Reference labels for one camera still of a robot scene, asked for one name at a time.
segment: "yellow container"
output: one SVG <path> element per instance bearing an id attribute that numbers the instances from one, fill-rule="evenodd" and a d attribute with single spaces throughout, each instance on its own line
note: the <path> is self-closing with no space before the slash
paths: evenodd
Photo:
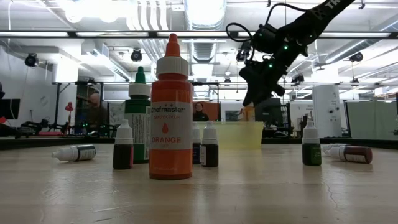
<path id="1" fill-rule="evenodd" d="M 261 149 L 262 122 L 213 122 L 220 149 Z M 201 135 L 206 122 L 198 122 Z"/>

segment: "food coloring bottle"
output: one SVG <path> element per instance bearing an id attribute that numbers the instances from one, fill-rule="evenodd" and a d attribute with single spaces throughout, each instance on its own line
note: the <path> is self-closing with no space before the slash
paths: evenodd
<path id="1" fill-rule="evenodd" d="M 132 129 L 124 119 L 116 131 L 113 146 L 113 169 L 130 169 L 134 158 Z"/>
<path id="2" fill-rule="evenodd" d="M 321 151 L 326 154 L 327 150 L 330 150 L 333 147 L 340 147 L 340 146 L 349 146 L 349 144 L 335 143 L 335 144 L 322 145 Z"/>
<path id="3" fill-rule="evenodd" d="M 144 68 L 138 67 L 136 81 L 129 85 L 130 100 L 126 100 L 124 119 L 129 121 L 134 140 L 135 164 L 149 162 L 150 148 L 150 86 L 146 85 Z"/>
<path id="4" fill-rule="evenodd" d="M 188 62 L 170 34 L 165 57 L 157 61 L 152 84 L 149 177 L 179 180 L 192 176 L 192 84 Z"/>
<path id="5" fill-rule="evenodd" d="M 201 142 L 200 163 L 204 167 L 218 167 L 217 129 L 213 121 L 207 121 Z"/>
<path id="6" fill-rule="evenodd" d="M 336 146 L 325 151 L 325 154 L 344 162 L 369 164 L 373 159 L 372 149 L 369 147 Z"/>
<path id="7" fill-rule="evenodd" d="M 320 166 L 322 164 L 318 129 L 313 125 L 313 121 L 311 120 L 307 121 L 307 125 L 303 129 L 301 150 L 304 165 Z"/>
<path id="8" fill-rule="evenodd" d="M 201 149 L 201 139 L 200 139 L 200 129 L 198 123 L 194 122 L 192 124 L 192 163 L 200 164 L 200 149 Z"/>
<path id="9" fill-rule="evenodd" d="M 57 158 L 60 161 L 77 162 L 92 159 L 95 157 L 95 154 L 96 150 L 93 145 L 84 145 L 60 149 L 58 152 L 53 152 L 51 157 Z"/>

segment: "green bottle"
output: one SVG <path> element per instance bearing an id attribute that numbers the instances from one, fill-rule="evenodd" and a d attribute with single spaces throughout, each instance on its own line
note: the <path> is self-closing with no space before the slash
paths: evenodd
<path id="1" fill-rule="evenodd" d="M 318 129 L 313 125 L 313 121 L 308 120 L 303 129 L 301 150 L 304 165 L 320 166 L 322 164 Z"/>
<path id="2" fill-rule="evenodd" d="M 133 164 L 149 162 L 150 148 L 150 86 L 146 85 L 144 68 L 138 67 L 136 81 L 129 85 L 130 100 L 126 100 L 124 119 L 132 128 Z"/>

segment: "orange bottle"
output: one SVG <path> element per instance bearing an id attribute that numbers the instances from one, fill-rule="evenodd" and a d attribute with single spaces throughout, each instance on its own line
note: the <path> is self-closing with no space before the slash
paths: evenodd
<path id="1" fill-rule="evenodd" d="M 186 179 L 192 176 L 192 84 L 175 34 L 170 34 L 165 57 L 157 61 L 156 75 L 150 97 L 149 177 Z"/>

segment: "wooden table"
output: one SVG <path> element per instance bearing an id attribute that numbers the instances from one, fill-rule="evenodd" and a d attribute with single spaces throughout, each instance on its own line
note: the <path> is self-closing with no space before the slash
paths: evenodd
<path id="1" fill-rule="evenodd" d="M 112 170 L 113 145 L 96 147 L 83 162 L 52 159 L 57 147 L 0 151 L 1 223 L 398 222 L 398 151 L 307 167 L 300 145 L 221 150 L 218 168 L 161 181 L 148 164 Z"/>

